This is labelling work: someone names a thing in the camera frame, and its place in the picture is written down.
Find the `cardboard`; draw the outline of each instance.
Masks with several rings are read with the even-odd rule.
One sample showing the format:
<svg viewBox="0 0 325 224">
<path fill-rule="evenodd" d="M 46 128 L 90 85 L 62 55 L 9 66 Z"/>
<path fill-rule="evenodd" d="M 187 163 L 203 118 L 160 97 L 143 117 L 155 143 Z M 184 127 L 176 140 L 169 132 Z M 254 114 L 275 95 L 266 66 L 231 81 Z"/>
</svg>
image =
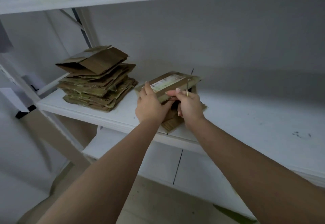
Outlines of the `cardboard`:
<svg viewBox="0 0 325 224">
<path fill-rule="evenodd" d="M 164 79 L 168 79 L 172 75 L 179 76 L 179 80 L 176 79 L 176 80 L 172 81 L 171 79 L 169 79 L 168 82 L 170 84 L 164 83 Z M 168 72 L 164 75 L 161 75 L 161 76 L 151 80 L 149 83 L 151 86 L 153 86 L 160 82 L 161 86 L 164 87 L 164 88 L 159 88 L 159 86 L 155 85 L 155 87 L 157 88 L 156 96 L 157 96 L 158 100 L 160 101 L 160 103 L 163 103 L 170 98 L 168 95 L 166 95 L 166 93 L 165 93 L 166 91 L 175 90 L 176 88 L 180 88 L 181 90 L 186 90 L 188 79 L 189 79 L 189 88 L 193 87 L 195 84 L 197 84 L 199 81 L 201 81 L 200 77 L 172 71 L 172 72 Z M 137 86 L 135 88 L 135 91 L 138 96 L 140 95 L 140 91 L 143 86 L 144 86 L 144 84 Z"/>
<path fill-rule="evenodd" d="M 79 94 L 75 91 L 68 91 L 63 99 L 72 104 L 90 107 L 101 111 L 111 111 L 124 98 L 124 96 L 137 85 L 134 78 L 127 78 L 124 82 L 117 85 L 118 91 L 110 91 L 106 97 L 100 98 L 88 94 Z"/>
<path fill-rule="evenodd" d="M 204 111 L 207 108 L 205 104 L 202 103 L 202 110 Z M 172 117 L 168 120 L 166 118 L 162 122 L 161 126 L 166 130 L 167 133 L 175 130 L 177 127 L 179 127 L 182 123 L 184 123 L 184 119 L 182 117 L 179 117 L 177 114 L 177 110 L 170 110 L 168 111 L 168 114 L 166 117 Z"/>
<path fill-rule="evenodd" d="M 72 103 L 72 104 L 77 104 L 77 105 L 81 105 L 81 106 L 84 106 L 84 107 L 89 107 L 89 108 L 92 108 L 92 109 L 95 109 L 95 110 L 100 110 L 100 111 L 106 111 L 106 112 L 109 112 L 113 109 L 115 109 L 118 105 L 118 103 L 125 97 L 125 95 L 130 92 L 132 89 L 133 89 L 133 85 L 129 86 L 128 88 L 126 88 L 122 93 L 121 95 L 116 98 L 113 102 L 111 102 L 109 105 L 100 105 L 98 103 L 95 103 L 95 102 L 84 102 L 84 101 L 81 101 L 81 100 L 76 100 L 76 99 L 73 99 L 71 97 L 69 97 L 68 95 L 65 95 L 63 97 L 63 99 L 68 102 L 68 103 Z"/>
<path fill-rule="evenodd" d="M 103 78 L 104 76 L 106 76 L 107 74 L 110 74 L 113 70 L 115 70 L 117 66 L 119 66 L 119 65 L 115 65 L 111 69 L 109 69 L 109 70 L 107 70 L 104 73 L 99 74 L 99 75 L 74 75 L 74 74 L 69 74 L 65 78 L 59 80 L 59 82 L 71 82 L 71 83 L 83 84 L 83 83 L 86 83 L 88 81 Z"/>
<path fill-rule="evenodd" d="M 99 75 L 127 58 L 126 53 L 111 45 L 98 46 L 78 53 L 56 65 L 74 75 Z"/>
<path fill-rule="evenodd" d="M 90 95 L 96 95 L 103 97 L 109 90 L 116 91 L 116 85 L 122 82 L 127 78 L 128 73 L 130 73 L 135 64 L 122 64 L 121 68 L 118 71 L 114 71 L 109 78 L 105 78 L 102 82 L 87 82 L 86 84 L 74 84 L 70 82 L 60 82 L 57 86 L 60 89 L 63 89 L 64 92 L 73 90 L 78 93 L 86 93 Z"/>
</svg>

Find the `white wall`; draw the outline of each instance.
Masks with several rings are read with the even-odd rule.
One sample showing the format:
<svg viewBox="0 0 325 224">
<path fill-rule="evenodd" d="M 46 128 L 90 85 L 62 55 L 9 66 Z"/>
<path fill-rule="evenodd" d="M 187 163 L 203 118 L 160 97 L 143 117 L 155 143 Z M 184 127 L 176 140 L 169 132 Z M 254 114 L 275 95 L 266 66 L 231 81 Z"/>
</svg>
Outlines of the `white wall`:
<svg viewBox="0 0 325 224">
<path fill-rule="evenodd" d="M 4 57 L 22 76 L 35 72 L 49 83 L 65 74 L 55 63 L 88 48 L 80 29 L 59 10 L 5 14 L 0 19 L 14 46 Z"/>
<path fill-rule="evenodd" d="M 91 7 L 132 59 L 325 72 L 325 0 L 154 0 Z"/>
<path fill-rule="evenodd" d="M 0 73 L 0 86 L 12 83 Z M 15 118 L 16 110 L 0 94 L 0 223 L 12 224 L 48 197 L 67 159 L 30 135 Z"/>
</svg>

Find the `scuff mark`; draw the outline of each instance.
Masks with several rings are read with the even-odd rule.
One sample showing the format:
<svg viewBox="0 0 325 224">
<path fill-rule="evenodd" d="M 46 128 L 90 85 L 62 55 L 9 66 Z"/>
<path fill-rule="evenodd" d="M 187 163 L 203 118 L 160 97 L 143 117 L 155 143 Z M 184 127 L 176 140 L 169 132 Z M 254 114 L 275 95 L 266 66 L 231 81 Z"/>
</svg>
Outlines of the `scuff mark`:
<svg viewBox="0 0 325 224">
<path fill-rule="evenodd" d="M 302 138 L 301 136 L 299 136 L 299 132 L 298 131 L 295 131 L 294 133 L 292 133 L 292 135 L 295 135 L 295 136 L 297 136 L 299 138 Z"/>
</svg>

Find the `cardboard flap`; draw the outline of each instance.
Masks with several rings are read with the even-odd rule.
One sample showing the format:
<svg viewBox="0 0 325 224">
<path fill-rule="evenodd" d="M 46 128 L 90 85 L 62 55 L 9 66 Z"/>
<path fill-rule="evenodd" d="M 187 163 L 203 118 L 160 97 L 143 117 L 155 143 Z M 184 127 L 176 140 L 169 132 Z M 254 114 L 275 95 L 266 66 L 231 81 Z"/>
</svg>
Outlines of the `cardboard flap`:
<svg viewBox="0 0 325 224">
<path fill-rule="evenodd" d="M 126 57 L 122 57 L 121 54 L 116 54 L 114 49 L 116 48 L 109 48 L 107 50 L 100 51 L 93 57 L 89 57 L 80 62 L 80 65 L 95 72 L 96 74 L 102 74 L 104 71 L 112 68 L 116 64 L 123 62 L 128 57 L 126 53 Z"/>
<path fill-rule="evenodd" d="M 111 46 L 98 46 L 56 65 L 74 75 L 99 75 L 126 60 L 128 55 Z"/>
</svg>

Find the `floor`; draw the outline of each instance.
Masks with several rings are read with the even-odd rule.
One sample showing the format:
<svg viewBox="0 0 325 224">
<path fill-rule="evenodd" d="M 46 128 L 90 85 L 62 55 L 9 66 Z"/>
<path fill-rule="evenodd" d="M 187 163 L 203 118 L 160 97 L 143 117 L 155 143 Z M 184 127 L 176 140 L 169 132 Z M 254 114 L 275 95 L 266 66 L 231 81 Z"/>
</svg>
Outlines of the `floor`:
<svg viewBox="0 0 325 224">
<path fill-rule="evenodd" d="M 17 224 L 35 224 L 82 172 L 69 164 L 53 183 L 52 195 L 27 212 Z M 117 223 L 238 224 L 211 203 L 141 176 L 137 176 Z"/>
</svg>

